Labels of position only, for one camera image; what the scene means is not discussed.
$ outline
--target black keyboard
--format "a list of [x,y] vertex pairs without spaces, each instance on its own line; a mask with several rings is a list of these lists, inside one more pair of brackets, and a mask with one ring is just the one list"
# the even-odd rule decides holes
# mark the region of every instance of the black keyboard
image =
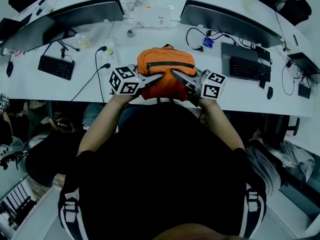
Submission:
[[271,67],[248,59],[231,57],[230,75],[270,82]]
[[51,75],[70,80],[75,64],[69,61],[47,57],[40,57],[38,70]]

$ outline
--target white desk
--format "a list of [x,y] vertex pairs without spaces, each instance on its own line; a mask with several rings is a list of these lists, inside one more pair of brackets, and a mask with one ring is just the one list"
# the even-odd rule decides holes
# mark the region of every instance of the white desk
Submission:
[[[57,0],[54,9],[60,9],[75,3],[86,0]],[[151,6],[164,6],[171,4],[174,9],[171,11],[172,20],[180,20],[180,14],[186,0],[148,0]],[[250,10],[243,6],[246,0],[199,0],[245,15],[271,30],[282,34],[276,19],[275,12],[256,1]],[[26,10],[17,16],[17,20],[22,20],[28,14],[32,13],[37,7],[37,3],[30,5]],[[300,33],[296,27],[289,23],[282,16],[278,19],[284,31],[287,42],[291,43],[293,49],[291,53],[304,52],[312,59],[310,42]],[[175,49],[186,51],[193,55],[195,64],[199,69],[211,69],[217,73],[222,72],[221,42],[229,43],[226,37],[221,37],[214,43],[213,49],[207,49],[201,53],[194,51],[186,44],[186,33],[190,26],[172,22],[172,25],[179,26],[169,30],[137,30],[134,38],[126,37],[126,31],[131,28],[130,20],[115,22],[110,37],[115,38],[115,49],[119,66],[136,63],[137,56],[146,49],[152,47],[162,47],[165,44],[171,44]],[[37,51],[27,52],[25,55],[19,55],[13,58],[14,69],[10,78],[6,76],[6,64],[0,65],[0,92],[7,94],[11,99],[37,99],[37,100],[61,100],[70,101],[83,85],[90,79],[95,72],[95,51],[101,46],[106,38],[111,25],[94,24],[94,30],[89,32],[92,36],[92,45],[88,49],[82,49],[80,52],[70,49],[66,54],[75,60],[75,67],[71,81],[41,72],[37,70],[40,56],[47,46],[40,47]],[[296,35],[299,46],[295,45],[293,34]],[[188,36],[189,43],[193,46],[201,44],[203,36],[196,31],[190,32]],[[76,46],[76,39],[69,38],[66,43]],[[54,43],[46,55],[56,58],[60,57],[61,46]],[[271,48],[277,53],[281,53],[282,47]],[[298,96],[298,81],[295,83],[294,93],[288,96],[284,93],[282,87],[282,69],[286,64],[283,56],[271,51],[272,72],[271,82],[266,84],[263,90],[258,87],[256,81],[228,78],[225,91],[219,100],[219,104],[224,110],[247,111],[260,113],[274,113],[283,115],[312,117],[314,97],[306,99]],[[290,68],[293,74],[296,74],[295,66]],[[100,71],[102,77],[102,91],[105,101],[111,97],[109,85],[110,70]],[[293,88],[293,77],[287,71],[283,73],[284,88],[290,92]],[[268,86],[273,87],[272,99],[267,99]],[[92,81],[82,90],[75,101],[101,102],[98,78],[94,77]],[[153,100],[143,100],[141,97],[134,101],[140,104],[150,104]],[[192,107],[186,101],[184,106]]]

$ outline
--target paper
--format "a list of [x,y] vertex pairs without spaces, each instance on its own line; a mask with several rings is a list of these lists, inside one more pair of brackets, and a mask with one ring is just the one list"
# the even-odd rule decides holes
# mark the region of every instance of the paper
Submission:
[[170,8],[167,6],[135,7],[133,24],[135,28],[170,28]]

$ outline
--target plastic bottle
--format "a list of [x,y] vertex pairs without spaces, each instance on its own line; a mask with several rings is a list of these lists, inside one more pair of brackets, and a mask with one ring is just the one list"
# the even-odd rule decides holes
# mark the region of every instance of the plastic bottle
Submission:
[[76,34],[75,38],[77,38],[79,46],[82,48],[89,48],[91,41],[84,34]]

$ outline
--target orange bag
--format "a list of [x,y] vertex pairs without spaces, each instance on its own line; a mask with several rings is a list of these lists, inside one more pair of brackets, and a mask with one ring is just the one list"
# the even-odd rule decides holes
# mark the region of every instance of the orange bag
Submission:
[[185,101],[187,99],[186,87],[172,74],[171,69],[181,71],[189,76],[196,75],[195,60],[189,53],[175,50],[167,44],[163,48],[152,48],[140,53],[137,58],[138,72],[144,76],[163,72],[164,76],[142,90],[142,97],[170,98]]

